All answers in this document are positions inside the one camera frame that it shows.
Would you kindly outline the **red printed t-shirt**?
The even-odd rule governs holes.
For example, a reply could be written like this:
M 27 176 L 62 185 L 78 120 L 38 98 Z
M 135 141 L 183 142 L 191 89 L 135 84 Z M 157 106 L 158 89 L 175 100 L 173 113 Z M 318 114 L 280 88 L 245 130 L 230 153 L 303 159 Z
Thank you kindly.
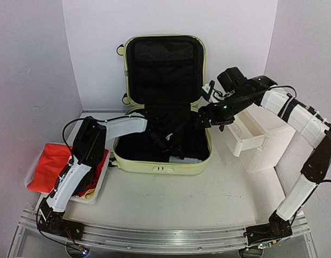
M 94 174 L 94 179 L 95 180 L 98 180 L 100 178 L 101 172 L 102 172 L 102 169 L 103 169 L 103 166 L 104 166 L 104 163 L 107 159 L 108 154 L 109 154 L 109 151 L 107 149 L 105 149 L 102 161 L 95 168 L 95 174 Z

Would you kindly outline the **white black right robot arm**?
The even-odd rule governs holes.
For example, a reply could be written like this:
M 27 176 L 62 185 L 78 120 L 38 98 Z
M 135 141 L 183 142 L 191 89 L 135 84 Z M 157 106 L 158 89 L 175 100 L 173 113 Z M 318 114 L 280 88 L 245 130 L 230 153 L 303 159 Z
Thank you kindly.
M 295 130 L 281 157 L 283 169 L 297 169 L 298 177 L 264 224 L 245 228 L 248 247 L 264 248 L 293 234 L 293 223 L 311 195 L 321 183 L 331 165 L 331 122 L 320 116 L 315 108 L 297 99 L 294 88 L 279 85 L 266 76 L 245 77 L 222 82 L 224 93 L 211 81 L 201 88 L 207 105 L 199 108 L 201 127 L 232 124 L 235 116 L 250 105 L 269 111 Z

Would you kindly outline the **white deodorant spray bottle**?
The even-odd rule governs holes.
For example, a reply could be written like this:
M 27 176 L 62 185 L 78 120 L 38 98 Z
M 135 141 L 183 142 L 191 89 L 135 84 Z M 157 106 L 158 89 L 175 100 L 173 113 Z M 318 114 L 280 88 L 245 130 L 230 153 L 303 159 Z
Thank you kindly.
M 191 157 L 185 157 L 181 159 L 180 157 L 177 156 L 170 156 L 169 157 L 169 163 L 177 163 L 177 164 L 196 164 L 200 163 L 202 160 L 196 159 L 196 158 L 191 158 Z

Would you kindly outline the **pale green hard-shell suitcase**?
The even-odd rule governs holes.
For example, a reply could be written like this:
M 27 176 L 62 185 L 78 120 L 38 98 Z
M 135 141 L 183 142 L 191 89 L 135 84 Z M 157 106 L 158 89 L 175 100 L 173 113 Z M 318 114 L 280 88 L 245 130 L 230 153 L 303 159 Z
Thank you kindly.
M 149 174 L 196 175 L 212 156 L 207 128 L 196 128 L 201 88 L 206 82 L 206 48 L 192 35 L 160 34 L 133 37 L 117 47 L 124 59 L 127 114 L 148 121 L 172 122 L 179 128 L 179 153 L 163 153 L 145 133 L 115 139 L 114 162 L 120 169 Z M 202 160 L 196 164 L 169 163 L 170 156 Z

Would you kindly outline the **yellow cloth garment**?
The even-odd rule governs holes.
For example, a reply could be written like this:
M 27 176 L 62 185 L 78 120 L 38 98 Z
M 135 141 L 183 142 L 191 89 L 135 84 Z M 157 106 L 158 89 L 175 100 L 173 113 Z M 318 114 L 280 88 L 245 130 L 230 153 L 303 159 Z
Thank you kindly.
M 92 189 L 86 189 L 84 191 L 78 192 L 77 195 L 75 195 L 75 198 L 81 198 L 81 199 L 91 199 L 95 193 L 95 188 Z

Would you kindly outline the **black dotted garment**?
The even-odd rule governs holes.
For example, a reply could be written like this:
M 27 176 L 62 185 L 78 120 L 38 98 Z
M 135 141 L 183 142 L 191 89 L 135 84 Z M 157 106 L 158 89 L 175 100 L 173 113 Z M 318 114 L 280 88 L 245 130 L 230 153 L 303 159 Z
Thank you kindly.
M 97 186 L 97 176 L 94 172 L 87 173 L 77 187 L 77 195 L 83 197 L 89 190 L 94 190 Z

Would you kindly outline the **white perforated plastic basket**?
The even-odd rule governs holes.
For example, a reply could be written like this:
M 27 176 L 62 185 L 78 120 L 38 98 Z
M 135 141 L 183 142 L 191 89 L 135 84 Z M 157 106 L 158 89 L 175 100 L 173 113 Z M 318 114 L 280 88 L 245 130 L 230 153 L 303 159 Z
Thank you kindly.
M 35 167 L 36 167 L 36 164 L 37 164 L 37 162 L 38 162 L 38 159 L 39 159 L 39 157 L 40 157 L 42 151 L 39 153 L 38 157 L 36 158 L 36 161 L 35 161 L 35 163 L 33 164 L 31 171 L 28 172 L 27 178 L 26 178 L 26 180 L 25 180 L 25 186 L 26 186 L 27 183 L 29 183 L 29 182 L 31 181 L 33 171 L 34 171 L 34 169 L 35 169 Z M 102 172 L 101 172 L 101 176 L 100 176 L 100 178 L 98 179 L 97 186 L 96 186 L 96 188 L 95 188 L 95 193 L 94 193 L 93 197 L 92 197 L 91 199 L 75 198 L 74 196 L 75 196 L 76 193 L 77 193 L 77 188 L 76 188 L 76 190 L 75 190 L 75 191 L 73 192 L 73 194 L 72 194 L 72 197 L 70 198 L 71 201 L 73 201 L 73 202 L 78 202 L 78 203 L 83 203 L 83 204 L 88 204 L 88 205 L 93 205 L 93 204 L 96 203 L 97 198 L 98 198 L 98 194 L 99 194 L 99 192 L 100 192 L 100 189 L 101 189 L 101 186 L 102 186 L 102 183 L 103 183 L 103 179 L 104 179 L 105 173 L 106 173 L 107 168 L 108 168 L 108 163 L 109 163 L 109 161 L 108 161 L 108 157 L 109 157 L 109 155 L 110 155 L 110 153 L 108 154 L 107 159 L 106 159 L 106 161 L 105 161 L 105 163 L 104 163 L 104 166 L 103 166 L 103 169 L 102 169 Z

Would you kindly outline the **white three-drawer storage cabinet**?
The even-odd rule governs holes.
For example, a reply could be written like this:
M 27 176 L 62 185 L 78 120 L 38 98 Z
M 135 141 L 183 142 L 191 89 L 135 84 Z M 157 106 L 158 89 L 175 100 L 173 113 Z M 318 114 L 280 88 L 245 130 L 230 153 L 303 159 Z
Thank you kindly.
M 294 134 L 277 115 L 253 104 L 238 113 L 220 137 L 244 170 L 254 173 L 276 166 Z

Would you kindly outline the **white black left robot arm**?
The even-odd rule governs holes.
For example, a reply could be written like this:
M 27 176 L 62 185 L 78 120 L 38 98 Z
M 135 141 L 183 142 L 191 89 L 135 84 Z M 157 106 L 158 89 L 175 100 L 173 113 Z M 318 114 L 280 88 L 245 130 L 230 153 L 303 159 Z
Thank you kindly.
M 170 149 L 170 138 L 139 113 L 106 120 L 87 116 L 79 121 L 81 125 L 73 144 L 67 147 L 70 151 L 69 160 L 37 211 L 37 228 L 40 232 L 73 236 L 74 239 L 81 238 L 83 224 L 64 220 L 65 209 L 81 180 L 103 161 L 105 145 L 109 140 L 145 132 L 163 151 Z

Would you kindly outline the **orange garment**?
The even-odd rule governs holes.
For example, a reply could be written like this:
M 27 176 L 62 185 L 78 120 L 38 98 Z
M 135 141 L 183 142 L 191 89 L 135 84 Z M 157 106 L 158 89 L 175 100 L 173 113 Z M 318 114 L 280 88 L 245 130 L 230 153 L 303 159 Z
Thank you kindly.
M 71 155 L 66 145 L 46 144 L 26 188 L 31 191 L 50 193 Z

